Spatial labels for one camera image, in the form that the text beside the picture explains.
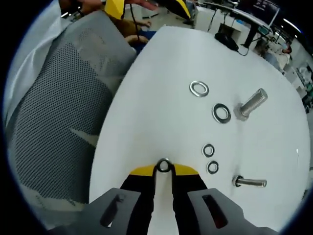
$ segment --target floor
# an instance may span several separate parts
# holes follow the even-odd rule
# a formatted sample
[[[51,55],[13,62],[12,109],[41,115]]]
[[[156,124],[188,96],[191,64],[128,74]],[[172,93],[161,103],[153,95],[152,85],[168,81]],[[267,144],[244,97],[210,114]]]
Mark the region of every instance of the floor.
[[[152,31],[158,31],[164,25],[191,28],[190,25],[186,25],[183,23],[183,18],[173,13],[160,12],[157,16],[150,18],[150,21],[152,22],[150,28],[150,30]]]

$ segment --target gray mesh fabric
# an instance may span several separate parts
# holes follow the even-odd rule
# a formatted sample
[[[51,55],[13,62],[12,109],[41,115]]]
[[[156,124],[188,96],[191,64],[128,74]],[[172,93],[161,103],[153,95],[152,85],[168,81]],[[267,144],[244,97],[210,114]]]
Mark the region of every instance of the gray mesh fabric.
[[[88,202],[94,140],[134,59],[110,19],[90,14],[54,41],[15,111],[6,130],[10,162],[48,227],[71,222]]]

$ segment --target ceiling light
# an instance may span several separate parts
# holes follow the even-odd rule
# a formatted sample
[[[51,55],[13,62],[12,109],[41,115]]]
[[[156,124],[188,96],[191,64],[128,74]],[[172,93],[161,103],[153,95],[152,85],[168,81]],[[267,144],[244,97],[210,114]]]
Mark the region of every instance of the ceiling light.
[[[291,23],[290,21],[287,21],[286,19],[284,19],[284,21],[290,24],[292,27],[294,27],[296,30],[298,30],[301,33],[301,31],[293,23]]]
[[[67,16],[68,12],[64,13],[63,15],[61,15],[61,17]]]

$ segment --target computer monitor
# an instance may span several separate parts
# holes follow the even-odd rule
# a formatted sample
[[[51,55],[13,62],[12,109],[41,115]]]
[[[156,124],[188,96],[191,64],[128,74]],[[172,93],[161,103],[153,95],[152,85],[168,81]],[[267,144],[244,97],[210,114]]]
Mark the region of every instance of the computer monitor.
[[[241,0],[236,9],[245,11],[271,26],[280,8],[268,0]]]

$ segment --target small washer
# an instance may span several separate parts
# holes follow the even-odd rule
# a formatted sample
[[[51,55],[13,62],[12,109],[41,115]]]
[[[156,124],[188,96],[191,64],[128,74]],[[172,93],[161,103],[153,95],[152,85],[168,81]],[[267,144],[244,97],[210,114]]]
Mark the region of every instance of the small washer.
[[[167,169],[162,169],[161,168],[161,164],[163,162],[166,162],[167,163]],[[170,162],[170,160],[168,160],[167,158],[162,158],[160,159],[157,164],[156,164],[156,169],[159,171],[159,172],[162,172],[162,173],[167,173],[167,172],[170,172],[171,171],[171,166],[172,166],[172,163]]]
[[[216,169],[214,171],[210,170],[210,166],[211,165],[215,165]],[[219,171],[219,164],[216,161],[211,161],[207,166],[206,166],[206,170],[211,174],[215,174],[216,172]]]
[[[212,153],[207,154],[207,153],[205,152],[205,149],[206,149],[206,148],[211,148],[211,149],[212,149]],[[211,145],[210,143],[207,143],[207,144],[206,144],[205,146],[203,146],[203,148],[202,148],[202,154],[203,154],[204,156],[206,156],[207,158],[212,157],[213,154],[214,154],[214,152],[215,152],[215,148],[214,148],[214,146]]]
[[[197,92],[194,88],[195,85],[202,86],[204,88],[204,92],[202,92],[202,93]],[[192,83],[190,83],[189,89],[190,89],[191,93],[197,97],[204,97],[204,96],[207,96],[207,94],[209,94],[209,87],[204,82],[193,81]]]
[[[227,116],[226,116],[225,119],[220,118],[220,117],[217,115],[216,110],[219,109],[219,108],[224,109],[225,112],[227,113]],[[214,105],[214,107],[213,107],[213,109],[212,109],[212,114],[213,114],[214,119],[215,119],[217,122],[222,123],[222,124],[228,123],[228,122],[230,121],[230,119],[231,119],[230,111],[229,111],[229,109],[227,108],[227,106],[224,105],[224,104],[216,104],[216,105]]]

